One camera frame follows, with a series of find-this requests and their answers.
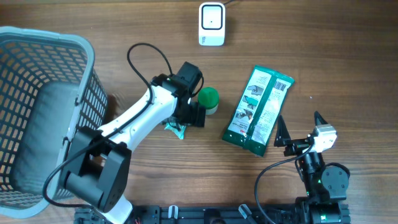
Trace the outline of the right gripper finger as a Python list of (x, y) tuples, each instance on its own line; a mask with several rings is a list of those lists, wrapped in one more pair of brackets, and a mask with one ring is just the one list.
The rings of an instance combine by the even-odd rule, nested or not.
[(318, 111), (314, 112), (314, 120), (316, 126), (328, 124), (328, 122), (321, 116), (321, 114)]
[(277, 132), (275, 135), (274, 146), (284, 147), (291, 145), (292, 145), (292, 139), (285, 125), (285, 121), (283, 119), (283, 116), (279, 115), (279, 117), (277, 118)]

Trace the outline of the light green wipes pack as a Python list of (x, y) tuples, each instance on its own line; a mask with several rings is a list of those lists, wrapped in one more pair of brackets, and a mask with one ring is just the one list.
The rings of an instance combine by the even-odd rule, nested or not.
[(165, 125), (165, 129), (174, 132), (179, 139), (184, 139), (184, 133), (186, 128), (187, 127), (185, 125), (181, 125), (178, 123), (166, 123)]

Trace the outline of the grey plastic mesh basket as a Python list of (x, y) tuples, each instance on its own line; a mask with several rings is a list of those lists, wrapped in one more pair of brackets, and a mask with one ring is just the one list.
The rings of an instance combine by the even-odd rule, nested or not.
[(1, 214), (29, 218), (71, 193), (51, 172), (77, 129), (102, 125), (106, 92), (78, 35), (1, 27)]

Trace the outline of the green lidded jar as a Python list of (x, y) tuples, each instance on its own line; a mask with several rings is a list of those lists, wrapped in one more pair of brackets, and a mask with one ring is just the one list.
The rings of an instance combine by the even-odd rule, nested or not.
[(199, 91), (198, 102), (206, 109), (206, 115), (216, 112), (220, 102), (218, 91), (212, 87), (206, 87)]

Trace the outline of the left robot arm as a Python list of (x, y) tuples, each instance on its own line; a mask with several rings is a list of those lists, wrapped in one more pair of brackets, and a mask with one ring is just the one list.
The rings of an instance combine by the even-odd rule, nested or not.
[(175, 75), (154, 77), (142, 98), (98, 129), (80, 128), (70, 144), (60, 185), (85, 201), (104, 222), (126, 223), (133, 205), (124, 196), (132, 152), (160, 123), (205, 125), (205, 107), (193, 102), (203, 78), (185, 62)]

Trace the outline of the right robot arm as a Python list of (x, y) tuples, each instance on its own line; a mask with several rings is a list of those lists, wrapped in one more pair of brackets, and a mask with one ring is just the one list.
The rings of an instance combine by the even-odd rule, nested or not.
[(292, 139), (282, 116), (277, 118), (275, 147), (284, 147), (284, 156), (297, 156), (295, 167), (307, 191), (295, 200), (296, 223), (350, 223), (347, 198), (350, 171), (342, 164), (325, 163), (322, 152), (331, 149), (336, 129), (314, 112), (315, 127), (307, 137)]

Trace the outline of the green 3M gloves package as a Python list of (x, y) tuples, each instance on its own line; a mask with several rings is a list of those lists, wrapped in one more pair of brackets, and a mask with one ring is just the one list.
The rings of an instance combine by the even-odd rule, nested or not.
[(256, 65), (222, 140), (262, 157), (294, 82), (290, 76)]

